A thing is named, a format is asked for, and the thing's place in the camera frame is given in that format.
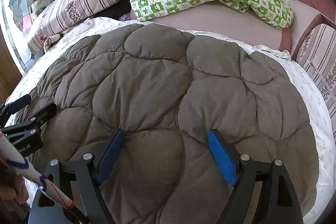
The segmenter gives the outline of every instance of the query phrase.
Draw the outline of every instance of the white bed sheet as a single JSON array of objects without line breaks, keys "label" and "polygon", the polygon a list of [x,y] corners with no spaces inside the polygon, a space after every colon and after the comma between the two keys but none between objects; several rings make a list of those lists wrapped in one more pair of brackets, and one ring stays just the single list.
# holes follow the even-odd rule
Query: white bed sheet
[{"label": "white bed sheet", "polygon": [[[59,58],[70,46],[76,44],[80,39],[95,34],[104,34],[111,30],[123,27],[129,24],[139,23],[136,20],[132,21],[117,21],[110,18],[98,17],[94,19],[87,19],[79,24],[71,32],[67,33],[55,46],[53,46],[44,56],[42,56],[33,68],[22,78],[17,85],[12,95],[7,99],[7,103],[28,94],[38,83],[43,73],[47,68]],[[141,24],[152,24],[151,22],[141,22]],[[335,192],[335,159],[336,146],[333,137],[331,121],[327,107],[324,103],[320,91],[310,79],[308,74],[294,61],[288,61],[284,58],[275,56],[266,51],[261,51],[257,47],[252,47],[244,42],[232,40],[226,36],[201,31],[188,31],[194,35],[207,35],[220,40],[235,42],[242,47],[249,54],[254,51],[259,51],[267,56],[275,59],[286,70],[291,83],[297,88],[301,94],[309,113],[310,125],[313,128],[316,149],[319,155],[319,179],[316,185],[317,196],[313,208],[304,216],[305,224],[314,224],[321,215],[327,204],[329,203],[333,193]],[[8,125],[14,123],[14,115],[11,116]],[[32,204],[36,193],[35,184],[26,181],[27,188],[30,193],[28,204]]]}]

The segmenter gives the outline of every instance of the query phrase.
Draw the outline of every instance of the brown quilted comforter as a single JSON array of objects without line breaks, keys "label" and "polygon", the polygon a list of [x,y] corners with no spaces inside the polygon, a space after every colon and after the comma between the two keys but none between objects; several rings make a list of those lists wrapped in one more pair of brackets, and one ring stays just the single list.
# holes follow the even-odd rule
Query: brown quilted comforter
[{"label": "brown quilted comforter", "polygon": [[303,215],[315,203],[319,162],[305,104],[279,63],[236,43],[156,24],[125,26],[69,48],[31,96],[17,121],[50,101],[58,107],[43,127],[43,147],[30,156],[42,171],[125,131],[101,188],[117,223],[216,223],[232,188],[207,146],[212,128],[254,160],[281,159]]}]

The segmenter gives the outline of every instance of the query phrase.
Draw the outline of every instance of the metal bolt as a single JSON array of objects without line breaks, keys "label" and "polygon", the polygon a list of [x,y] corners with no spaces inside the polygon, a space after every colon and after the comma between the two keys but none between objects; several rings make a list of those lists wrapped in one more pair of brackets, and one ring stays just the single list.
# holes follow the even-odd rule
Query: metal bolt
[{"label": "metal bolt", "polygon": [[52,160],[51,162],[50,162],[50,165],[51,166],[55,166],[55,165],[57,165],[58,164],[58,160],[56,160],[56,159],[54,159],[54,160]]},{"label": "metal bolt", "polygon": [[83,159],[84,160],[89,160],[89,159],[91,159],[92,158],[92,154],[91,153],[86,153],[86,154],[84,154],[84,156],[83,156]]},{"label": "metal bolt", "polygon": [[240,158],[244,161],[248,161],[250,159],[250,156],[246,155],[246,154],[242,154],[242,155],[240,155]]},{"label": "metal bolt", "polygon": [[277,166],[281,166],[281,165],[282,165],[282,161],[279,160],[279,159],[276,159],[276,160],[274,161],[274,163],[275,163],[275,165],[277,165]]}]

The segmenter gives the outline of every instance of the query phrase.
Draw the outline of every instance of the wooden cabinet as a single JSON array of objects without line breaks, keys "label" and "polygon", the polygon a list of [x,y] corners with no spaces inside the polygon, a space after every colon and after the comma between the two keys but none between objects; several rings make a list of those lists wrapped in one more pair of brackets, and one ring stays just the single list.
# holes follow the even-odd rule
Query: wooden cabinet
[{"label": "wooden cabinet", "polygon": [[7,100],[21,78],[22,75],[9,53],[0,28],[0,104]]}]

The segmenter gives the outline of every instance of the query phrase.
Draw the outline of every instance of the striped pillow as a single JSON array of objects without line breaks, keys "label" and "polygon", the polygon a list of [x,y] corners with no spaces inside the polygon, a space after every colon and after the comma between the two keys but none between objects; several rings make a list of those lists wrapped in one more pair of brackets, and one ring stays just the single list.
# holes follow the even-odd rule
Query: striped pillow
[{"label": "striped pillow", "polygon": [[329,110],[336,137],[336,30],[326,24],[315,27],[303,42],[297,62],[313,79]]},{"label": "striped pillow", "polygon": [[61,33],[119,0],[55,0],[34,21],[27,37],[30,52],[43,49],[48,37]]}]

